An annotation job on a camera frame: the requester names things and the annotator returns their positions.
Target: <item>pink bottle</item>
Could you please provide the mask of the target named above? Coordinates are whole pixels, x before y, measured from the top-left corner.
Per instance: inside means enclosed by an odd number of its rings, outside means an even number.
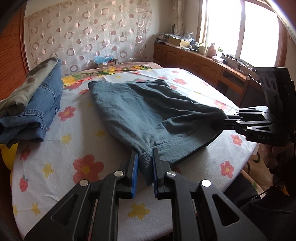
[[[211,46],[209,47],[208,51],[207,51],[207,56],[212,58],[213,56],[217,55],[217,51],[215,49],[215,44],[211,43]]]

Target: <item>window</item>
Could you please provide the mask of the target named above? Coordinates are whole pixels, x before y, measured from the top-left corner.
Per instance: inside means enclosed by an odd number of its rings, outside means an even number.
[[[260,0],[203,0],[200,41],[252,66],[277,64],[280,32],[277,15]]]

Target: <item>cardboard box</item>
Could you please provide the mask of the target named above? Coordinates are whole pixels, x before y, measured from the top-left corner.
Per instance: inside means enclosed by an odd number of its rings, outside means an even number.
[[[116,65],[117,62],[118,62],[117,59],[113,59],[113,60],[110,60],[110,61],[105,62],[105,63],[100,63],[100,64],[99,64],[99,68],[103,68],[103,67],[111,67],[111,66]]]
[[[168,43],[176,45],[178,47],[186,47],[186,48],[188,48],[189,45],[190,45],[189,41],[176,39],[176,38],[173,38],[171,36],[168,38]]]

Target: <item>white tablecloth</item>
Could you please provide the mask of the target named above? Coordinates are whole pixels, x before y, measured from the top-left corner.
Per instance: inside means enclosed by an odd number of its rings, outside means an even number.
[[[96,80],[159,78],[183,95],[219,107],[226,114],[238,110],[209,84],[182,69],[141,70]],[[43,143],[19,145],[12,176],[12,202],[23,237],[80,179],[103,179],[130,157],[130,151],[103,126],[88,91],[88,82],[63,91],[60,111]],[[223,131],[174,170],[192,181],[209,179],[223,191],[239,174],[255,147],[255,143],[247,142],[234,131]],[[154,240],[171,231],[170,200],[155,199],[153,187],[147,187],[139,175],[136,198],[119,202],[118,240]]]

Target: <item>yellow star print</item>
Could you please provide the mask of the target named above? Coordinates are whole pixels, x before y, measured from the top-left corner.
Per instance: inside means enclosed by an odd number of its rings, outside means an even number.
[[[13,210],[13,214],[14,214],[15,216],[17,216],[17,214],[18,214],[18,209],[17,209],[17,206],[16,206],[16,205],[12,205],[12,210]]]
[[[96,133],[96,136],[104,136],[106,135],[106,132],[105,131],[102,131],[102,130],[99,130],[97,133]]]
[[[38,203],[32,203],[31,210],[34,212],[35,216],[41,213],[40,210],[38,209]]]
[[[48,178],[50,174],[54,173],[54,170],[52,169],[52,163],[44,164],[42,172],[45,178]]]
[[[62,136],[62,143],[68,144],[70,141],[72,141],[71,134]]]
[[[128,216],[130,218],[138,217],[138,219],[142,220],[145,218],[146,215],[150,213],[150,209],[145,208],[145,203],[140,203],[137,205],[136,203],[133,203],[131,205],[132,211],[128,213]]]

